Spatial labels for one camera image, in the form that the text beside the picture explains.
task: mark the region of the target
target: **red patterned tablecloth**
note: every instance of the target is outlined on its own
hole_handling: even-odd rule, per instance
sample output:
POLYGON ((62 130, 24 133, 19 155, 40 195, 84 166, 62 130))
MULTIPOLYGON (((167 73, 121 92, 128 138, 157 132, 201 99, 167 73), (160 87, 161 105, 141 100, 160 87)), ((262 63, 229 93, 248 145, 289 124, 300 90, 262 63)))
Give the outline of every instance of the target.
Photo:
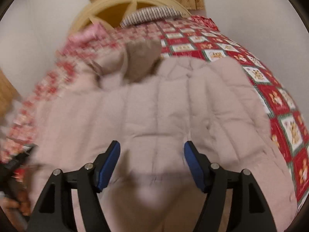
MULTIPOLYGON (((126 41, 137 38, 161 38, 162 58, 190 56, 213 62, 230 56, 242 66, 256 89, 271 124, 271 139, 276 144, 295 186, 299 208, 308 196, 309 134, 301 113, 283 85, 273 73, 240 44, 222 35, 209 18, 193 16, 190 19, 166 19, 142 24, 90 41, 78 48, 66 49, 57 62, 57 67, 37 84, 34 92, 23 103, 10 132, 7 135, 2 161, 23 150, 23 143, 32 143, 36 135, 35 105, 40 100, 50 100, 76 78, 77 71, 70 57, 86 58, 93 50, 117 48, 126 41)), ((23 170, 17 172, 22 179, 23 170)))

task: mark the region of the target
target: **striped cloth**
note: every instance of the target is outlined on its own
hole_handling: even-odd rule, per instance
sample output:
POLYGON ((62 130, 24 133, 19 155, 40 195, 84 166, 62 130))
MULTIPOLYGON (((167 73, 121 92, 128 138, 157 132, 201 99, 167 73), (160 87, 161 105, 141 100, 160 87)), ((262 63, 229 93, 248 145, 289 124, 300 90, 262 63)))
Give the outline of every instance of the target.
POLYGON ((155 21, 164 18, 179 17, 182 16, 179 10, 171 7, 161 6, 161 7, 147 7, 138 9, 127 15, 120 23, 122 28, 137 25, 144 22, 155 21))

